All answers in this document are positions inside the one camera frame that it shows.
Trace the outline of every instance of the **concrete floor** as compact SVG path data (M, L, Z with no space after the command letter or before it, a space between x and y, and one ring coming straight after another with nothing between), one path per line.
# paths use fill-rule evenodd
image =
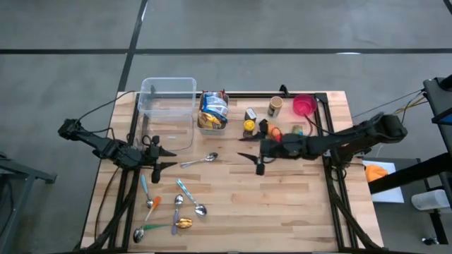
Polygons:
M140 3L4 0L0 49L127 48ZM148 3L137 47L444 48L452 45L451 23L442 0L154 0ZM60 138L57 129L65 118L114 97L125 58L0 55L0 150L59 175L53 186L36 183L14 253L68 251L80 240L99 160L89 147ZM137 55L126 90L138 90L151 76L191 76L198 90L277 90L280 84L290 90L345 90L355 115L420 89L424 79L450 75L451 60L450 54ZM382 110L392 112L408 100ZM111 112L105 107L83 119L83 125L105 128ZM431 117L427 104L410 110L405 120L409 136L384 145L378 156L427 159L444 152ZM413 188L409 193L423 191ZM386 247L451 252L448 246L425 248L418 241L431 231L428 221L391 227L397 209L376 207ZM413 218L424 216L417 214ZM408 237L387 240L394 232Z

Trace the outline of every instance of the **red object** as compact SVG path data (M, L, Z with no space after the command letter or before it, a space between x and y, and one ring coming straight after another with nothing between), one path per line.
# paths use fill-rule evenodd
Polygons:
M311 115L316 111L316 100L309 95L297 95L294 98L293 109L299 116Z

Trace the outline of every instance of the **wooden table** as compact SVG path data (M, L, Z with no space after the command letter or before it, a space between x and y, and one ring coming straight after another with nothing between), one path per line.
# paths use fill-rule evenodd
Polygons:
M344 92L326 92L330 104L334 129L340 131L352 125L350 110ZM119 99L114 108L111 127L118 139L125 140L129 132L136 95L128 94ZM292 100L284 99L280 115L272 120L282 131L288 132L294 124L306 121L292 112ZM268 99L230 99L229 123L224 136L202 136L196 127L194 141L188 151L177 152L177 157L162 161L186 162L200 159L209 152L217 152L218 160L210 164L197 164L185 169L178 165L165 169L159 184L150 182L150 170L146 175L151 196L162 197L161 205L151 215L149 223L171 223L174 214L174 197L182 190L175 183L179 178L200 203L208 209L207 217L194 214L194 205L184 196L180 216L193 219L190 229L180 229L171 235L170 227L147 231L136 244L130 238L129 251L141 252L309 252L337 251L330 203L325 184L321 159L277 159L267 164L265 176L255 175L255 166L236 152L258 154L258 143L239 142L242 136L244 111L253 107L259 120L266 116ZM184 133L183 126L161 125L161 133ZM171 140L163 140L171 146ZM94 223L106 185L116 167L110 161L102 161L94 188L88 219L83 233L82 246L93 242ZM371 239L383 245L371 195L361 166L347 169L346 184L353 216ZM119 174L112 183L102 209L99 231L111 219L119 185ZM145 194L139 186L133 215L133 230L143 223L148 212ZM348 239L345 220L341 217L343 235ZM119 225L118 238L122 239L124 223Z

